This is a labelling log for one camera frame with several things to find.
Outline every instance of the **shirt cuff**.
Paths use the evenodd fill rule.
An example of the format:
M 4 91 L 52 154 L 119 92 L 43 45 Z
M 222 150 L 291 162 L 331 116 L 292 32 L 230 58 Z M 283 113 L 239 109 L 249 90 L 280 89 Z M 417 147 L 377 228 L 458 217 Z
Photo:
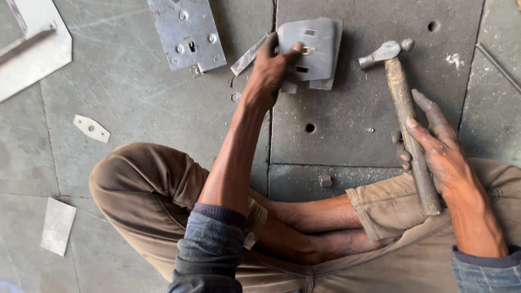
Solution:
M 454 256 L 457 260 L 468 264 L 491 268 L 508 268 L 517 266 L 521 263 L 521 247 L 512 245 L 508 247 L 508 251 L 510 252 L 510 255 L 507 257 L 484 258 L 460 252 L 456 245 L 452 246 L 452 252 L 454 252 Z
M 246 226 L 246 217 L 243 214 L 223 206 L 196 203 L 193 212 L 205 215 L 226 225 L 236 226 L 241 231 L 244 231 Z

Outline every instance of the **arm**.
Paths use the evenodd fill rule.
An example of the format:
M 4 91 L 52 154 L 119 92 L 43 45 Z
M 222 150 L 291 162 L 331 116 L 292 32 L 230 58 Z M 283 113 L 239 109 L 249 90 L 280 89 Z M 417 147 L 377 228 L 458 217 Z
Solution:
M 272 33 L 257 54 L 252 75 L 233 115 L 217 160 L 190 214 L 169 292 L 240 292 L 235 271 L 241 263 L 250 191 L 250 171 L 264 116 L 273 107 L 287 64 L 302 45 L 275 55 Z
M 436 189 L 452 217 L 456 238 L 453 269 L 460 291 L 480 291 L 484 284 L 485 292 L 521 290 L 521 251 L 516 252 L 519 247 L 511 251 L 507 248 L 490 200 L 467 162 L 457 131 L 436 103 L 417 90 L 412 94 L 427 115 L 430 131 L 414 119 L 407 120 L 407 131 L 424 147 Z M 411 155 L 402 147 L 400 144 L 397 155 L 408 169 Z

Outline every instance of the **wooden hammer handle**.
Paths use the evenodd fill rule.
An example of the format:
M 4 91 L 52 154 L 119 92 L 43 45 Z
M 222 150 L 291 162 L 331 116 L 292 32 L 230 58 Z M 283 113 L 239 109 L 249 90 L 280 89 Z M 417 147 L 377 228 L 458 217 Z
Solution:
M 386 61 L 387 82 L 391 90 L 394 107 L 398 114 L 398 122 L 402 131 L 405 149 L 411 153 L 411 173 L 420 199 L 421 211 L 428 216 L 441 213 L 440 197 L 434 187 L 434 182 L 425 161 L 425 150 L 419 142 L 407 132 L 405 122 L 409 118 L 418 121 L 411 90 L 407 83 L 405 70 L 397 57 Z

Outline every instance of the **rectangular slot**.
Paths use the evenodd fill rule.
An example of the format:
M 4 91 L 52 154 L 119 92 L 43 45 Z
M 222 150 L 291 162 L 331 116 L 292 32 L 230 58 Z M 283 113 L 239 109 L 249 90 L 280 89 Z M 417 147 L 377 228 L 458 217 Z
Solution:
M 304 34 L 307 34 L 307 35 L 315 35 L 317 33 L 317 31 L 315 30 L 304 30 Z
M 194 42 L 189 42 L 188 43 L 188 48 L 190 48 L 190 51 L 192 53 L 195 53 L 195 44 L 194 44 Z
M 296 71 L 297 71 L 297 72 L 307 73 L 307 72 L 309 71 L 309 68 L 307 68 L 307 67 L 302 67 L 302 66 L 297 66 L 297 67 L 296 67 Z

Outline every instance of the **blue sleeve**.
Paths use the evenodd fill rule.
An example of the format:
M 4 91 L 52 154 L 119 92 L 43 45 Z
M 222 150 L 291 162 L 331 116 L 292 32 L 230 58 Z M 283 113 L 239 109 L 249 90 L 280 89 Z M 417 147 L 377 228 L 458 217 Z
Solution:
M 244 235 L 239 227 L 245 220 L 221 207 L 194 209 L 184 239 L 177 243 L 176 269 L 167 292 L 242 292 L 235 272 L 242 261 Z
M 511 254 L 504 258 L 482 258 L 454 246 L 452 270 L 459 292 L 521 292 L 521 248 L 509 250 Z

